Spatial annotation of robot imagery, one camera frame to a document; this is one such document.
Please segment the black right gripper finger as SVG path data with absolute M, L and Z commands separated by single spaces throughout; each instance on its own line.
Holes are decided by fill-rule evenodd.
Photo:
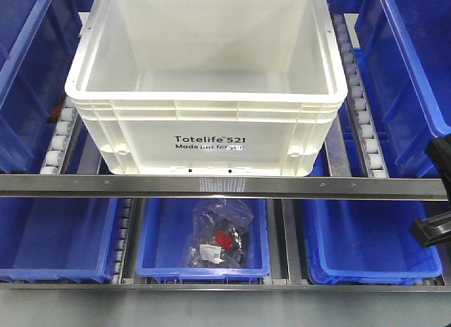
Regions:
M 415 219 L 409 231 L 423 248 L 450 243 L 450 214 Z
M 428 143 L 425 153 L 437 169 L 447 198 L 450 199 L 450 136 L 445 135 L 432 139 Z

